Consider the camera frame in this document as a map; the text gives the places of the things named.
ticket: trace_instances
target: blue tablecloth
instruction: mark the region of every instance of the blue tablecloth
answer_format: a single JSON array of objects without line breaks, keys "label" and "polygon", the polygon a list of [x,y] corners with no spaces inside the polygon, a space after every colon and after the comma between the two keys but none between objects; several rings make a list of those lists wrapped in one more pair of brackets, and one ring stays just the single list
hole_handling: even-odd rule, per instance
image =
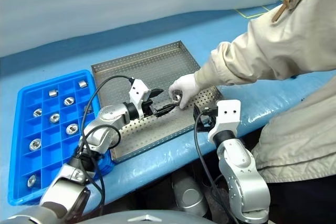
[{"label": "blue tablecloth", "polygon": [[[1,207],[0,219],[25,208],[7,202],[8,172],[17,92],[24,86],[47,80],[105,60],[181,40],[200,65],[221,41],[232,41],[245,32],[248,19],[234,10],[195,12],[117,28],[89,36],[67,39],[0,59],[1,88]],[[274,115],[299,103],[321,87],[335,72],[306,74],[286,81],[219,87],[227,99],[242,104],[239,135],[257,129]],[[106,203],[182,167],[197,158],[191,132],[118,164],[104,177]],[[200,134],[203,153],[214,150]],[[92,191],[87,209],[98,204]]]}]

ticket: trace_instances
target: perforated metal tray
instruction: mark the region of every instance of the perforated metal tray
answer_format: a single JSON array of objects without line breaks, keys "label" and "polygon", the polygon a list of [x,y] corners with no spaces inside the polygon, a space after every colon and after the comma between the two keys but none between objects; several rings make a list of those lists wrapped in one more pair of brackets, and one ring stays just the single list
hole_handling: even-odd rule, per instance
[{"label": "perforated metal tray", "polygon": [[[96,86],[109,76],[125,74],[143,80],[152,89],[165,90],[158,97],[153,98],[156,108],[172,102],[168,95],[168,88],[177,78],[200,68],[181,41],[98,63],[91,67]],[[130,85],[124,79],[106,83],[98,94],[100,106],[129,101],[129,89]],[[160,118],[149,116],[142,121],[132,121],[121,129],[122,141],[111,151],[112,159],[115,162],[123,161],[190,131],[194,124],[193,104],[204,108],[214,105],[221,97],[217,88],[211,87],[194,97],[183,111],[175,108]]]}]

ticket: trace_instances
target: jacket sleeve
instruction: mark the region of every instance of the jacket sleeve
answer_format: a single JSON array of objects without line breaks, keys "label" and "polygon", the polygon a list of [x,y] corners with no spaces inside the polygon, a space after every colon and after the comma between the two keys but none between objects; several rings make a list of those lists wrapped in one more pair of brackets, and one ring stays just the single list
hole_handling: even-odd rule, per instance
[{"label": "jacket sleeve", "polygon": [[336,69],[336,1],[301,0],[272,23],[279,8],[250,20],[232,43],[220,43],[196,83],[203,89]]}]

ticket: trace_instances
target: white glove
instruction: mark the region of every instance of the white glove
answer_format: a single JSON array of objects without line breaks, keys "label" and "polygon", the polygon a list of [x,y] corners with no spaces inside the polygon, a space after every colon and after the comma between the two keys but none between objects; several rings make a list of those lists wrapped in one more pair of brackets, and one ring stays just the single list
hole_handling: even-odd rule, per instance
[{"label": "white glove", "polygon": [[201,89],[196,84],[195,75],[193,73],[181,76],[169,87],[169,96],[173,98],[173,91],[180,90],[182,92],[182,99],[180,108],[184,109],[188,101],[197,95]]}]

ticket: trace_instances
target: person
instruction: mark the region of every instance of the person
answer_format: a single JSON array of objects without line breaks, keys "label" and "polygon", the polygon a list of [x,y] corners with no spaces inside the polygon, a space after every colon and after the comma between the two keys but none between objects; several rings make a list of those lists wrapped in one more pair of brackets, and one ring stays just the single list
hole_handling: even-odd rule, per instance
[{"label": "person", "polygon": [[[210,86],[336,69],[336,1],[289,3],[277,21],[272,18],[280,7],[250,20],[247,32],[232,43],[220,43],[199,71],[177,79],[169,93],[182,91],[181,109]],[[271,220],[334,223],[336,76],[296,107],[273,117],[252,153],[270,189]]]}]

